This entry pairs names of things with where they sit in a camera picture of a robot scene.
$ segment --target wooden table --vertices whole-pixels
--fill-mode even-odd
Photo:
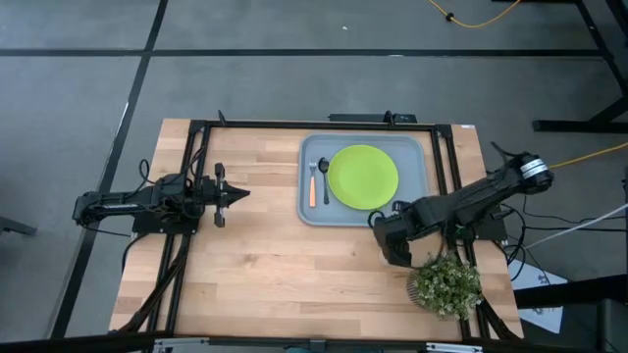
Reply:
[[[179,172],[188,126],[189,120],[163,122],[151,179]],[[462,184],[484,177],[475,128],[452,130]],[[460,340],[458,321],[439,320],[410,303],[404,288],[407,269],[382,262],[370,229],[312,227],[296,214],[299,144],[313,132],[320,130],[211,129],[205,171],[222,162],[227,181],[251,194],[226,210],[226,227],[213,226],[211,208],[201,220],[191,241],[175,334]],[[380,133],[410,135],[421,143],[429,188],[437,194],[430,134]],[[441,150],[448,190],[453,190],[444,142]],[[151,234],[131,249],[111,329],[126,323],[153,289],[164,239],[164,234]],[[439,234],[412,242],[413,261],[424,262],[440,245]],[[522,335],[502,253],[490,241],[476,241],[474,247],[485,296]],[[158,328],[165,325],[170,293],[164,298]],[[474,317],[470,323],[477,336]]]

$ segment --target lime green plate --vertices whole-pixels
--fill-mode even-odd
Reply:
[[[330,189],[340,202],[358,210],[386,205],[399,185],[399,174],[389,155],[367,145],[353,145],[334,156],[329,172]]]

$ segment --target spoon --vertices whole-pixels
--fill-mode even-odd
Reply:
[[[321,158],[318,161],[318,170],[323,174],[323,203],[326,205],[330,204],[330,197],[327,194],[327,170],[330,168],[330,163],[325,159],[325,157]]]

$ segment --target concrete floor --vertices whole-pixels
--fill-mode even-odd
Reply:
[[[624,38],[602,1],[586,1],[624,73]],[[142,48],[157,0],[55,3],[0,0],[0,48]],[[505,7],[442,0],[467,23]],[[522,4],[492,26],[447,24],[423,0],[171,1],[157,48],[594,48],[572,5]],[[0,215],[38,226],[0,236],[0,341],[48,334],[79,243],[75,198],[95,188],[120,122],[137,58],[0,58]],[[323,121],[330,113],[416,114],[426,123],[477,126],[490,146],[541,154],[550,164],[626,140],[625,135],[534,133],[537,119],[585,120],[619,97],[604,62],[464,58],[155,58],[148,68],[114,190],[135,188],[164,118]],[[556,171],[529,211],[570,219],[623,203],[626,150]],[[520,207],[521,199],[509,202]],[[129,220],[102,228],[130,230]],[[563,226],[547,220],[529,225]],[[512,234],[516,220],[507,220]],[[608,227],[623,227],[608,222]],[[528,241],[545,233],[532,232]],[[127,240],[98,235],[68,335],[106,331]],[[535,249],[546,270],[570,279],[625,271],[620,233],[574,232]],[[582,344],[588,333],[572,335]]]

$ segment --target potted plant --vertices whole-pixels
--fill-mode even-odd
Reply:
[[[441,318],[468,319],[469,310],[482,300],[480,275],[453,253],[433,257],[413,270],[406,284],[412,302]]]

